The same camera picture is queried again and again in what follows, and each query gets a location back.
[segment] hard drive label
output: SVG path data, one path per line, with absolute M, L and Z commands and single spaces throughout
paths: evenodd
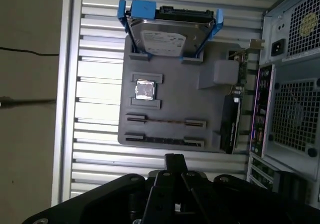
M 153 55 L 179 57 L 186 37 L 178 33 L 141 31 L 146 52 Z

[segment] blue drive bracket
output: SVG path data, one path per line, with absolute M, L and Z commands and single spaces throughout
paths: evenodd
M 126 1 L 119 0 L 119 6 L 117 10 L 117 18 L 120 23 L 123 25 L 125 32 L 130 36 L 132 40 L 132 51 L 131 57 L 134 58 L 134 54 L 138 54 L 137 58 L 139 60 L 149 60 L 151 58 L 151 54 L 139 53 L 137 45 L 135 44 L 134 37 L 130 31 L 127 15 L 126 15 Z M 130 7 L 130 16 L 132 18 L 145 18 L 145 19 L 155 19 L 156 16 L 157 3 L 155 1 L 148 0 L 133 0 Z
M 150 58 L 152 57 L 152 54 L 147 52 L 143 52 L 143 53 L 139 52 L 137 45 L 134 41 L 134 37 L 128 25 L 127 15 L 129 15 L 131 18 L 155 19 L 157 3 L 155 1 L 148 1 L 148 0 L 133 0 L 128 14 L 126 13 L 125 9 L 126 9 L 126 1 L 119 0 L 117 18 L 120 21 L 120 23 L 123 25 L 125 32 L 129 35 L 130 39 L 132 40 L 132 50 L 130 52 L 130 57 L 132 59 L 138 59 L 138 60 L 150 60 Z M 184 57 L 180 58 L 182 63 L 196 64 L 196 63 L 201 63 L 203 61 L 203 54 L 201 54 L 201 52 L 203 51 L 203 48 L 206 42 L 212 40 L 215 34 L 222 29 L 224 24 L 223 17 L 224 15 L 223 15 L 222 9 L 218 9 L 216 11 L 216 24 L 214 25 L 212 31 L 208 34 L 206 39 L 199 46 L 193 58 L 184 58 Z
M 205 44 L 212 40 L 214 38 L 214 36 L 216 35 L 216 33 L 218 33 L 220 31 L 220 29 L 222 29 L 223 24 L 224 24 L 224 12 L 222 9 L 218 8 L 216 10 L 216 16 L 215 16 L 215 26 L 213 27 L 212 31 L 209 33 L 209 35 L 206 37 L 206 39 L 204 40 L 204 42 L 199 46 L 198 50 L 195 53 L 195 58 L 198 57 L 198 55 L 201 53 L 201 51 L 203 50 L 203 48 L 205 47 Z

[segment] gray plastic mounting plate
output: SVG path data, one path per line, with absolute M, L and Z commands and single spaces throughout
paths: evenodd
M 183 64 L 178 58 L 161 56 L 153 56 L 149 61 L 132 59 L 130 50 L 131 41 L 127 37 L 118 141 L 148 148 L 220 152 L 217 132 L 230 85 L 198 89 L 199 74 L 216 60 L 227 59 L 229 51 L 239 50 L 239 46 L 209 42 L 200 65 Z M 155 83 L 154 100 L 135 99 L 139 79 Z

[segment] beige wall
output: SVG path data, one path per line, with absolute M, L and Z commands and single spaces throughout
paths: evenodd
M 0 46 L 58 53 L 62 0 L 0 0 Z M 0 50 L 0 96 L 55 98 L 58 57 Z M 0 223 L 51 203 L 55 106 L 0 110 Z

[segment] fan grille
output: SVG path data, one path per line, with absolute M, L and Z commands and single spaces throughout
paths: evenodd
M 306 0 L 291 15 L 287 56 L 320 46 L 320 0 Z
M 304 152 L 316 142 L 320 92 L 314 82 L 282 84 L 275 94 L 272 132 L 274 140 Z

